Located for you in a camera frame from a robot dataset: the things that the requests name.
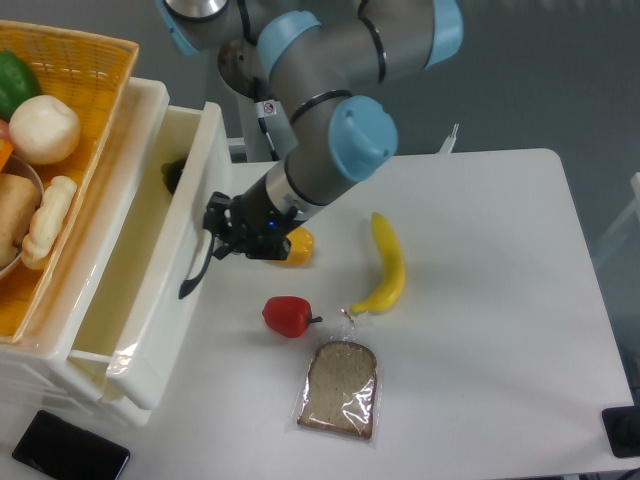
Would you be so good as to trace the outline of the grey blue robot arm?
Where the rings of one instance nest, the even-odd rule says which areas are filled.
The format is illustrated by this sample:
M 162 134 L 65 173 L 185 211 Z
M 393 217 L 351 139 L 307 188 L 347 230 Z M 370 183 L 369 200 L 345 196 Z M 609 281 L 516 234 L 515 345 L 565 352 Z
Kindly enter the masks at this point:
M 180 51 L 233 41 L 252 46 L 260 77 L 280 103 L 296 143 L 244 194 L 211 197 L 204 226 L 210 254 L 282 260 L 287 235 L 398 147 L 392 118 L 361 94 L 367 86 L 426 70 L 454 56 L 463 19 L 454 1 L 363 1 L 357 14 L 324 26 L 296 1 L 161 1 Z

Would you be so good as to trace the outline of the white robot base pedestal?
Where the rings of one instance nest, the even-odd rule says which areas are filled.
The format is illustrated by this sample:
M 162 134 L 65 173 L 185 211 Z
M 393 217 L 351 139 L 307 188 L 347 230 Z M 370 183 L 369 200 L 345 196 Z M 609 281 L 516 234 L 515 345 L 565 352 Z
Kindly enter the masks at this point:
M 294 148 L 293 129 L 316 105 L 422 71 L 435 63 L 434 50 L 427 38 L 399 42 L 364 31 L 314 30 L 291 42 L 272 66 L 246 40 L 224 44 L 217 64 L 237 95 L 247 159 L 275 161 Z

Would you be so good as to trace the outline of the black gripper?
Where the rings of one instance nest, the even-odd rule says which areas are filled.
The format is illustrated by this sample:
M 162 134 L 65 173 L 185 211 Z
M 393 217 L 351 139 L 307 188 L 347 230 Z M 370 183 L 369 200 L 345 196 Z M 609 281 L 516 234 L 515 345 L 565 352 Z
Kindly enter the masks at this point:
M 297 209 L 280 211 L 271 201 L 266 178 L 260 178 L 233 200 L 214 191 L 207 202 L 202 227 L 213 238 L 210 256 L 223 260 L 243 253 L 249 259 L 286 260 L 291 249 L 287 239 L 296 226 Z

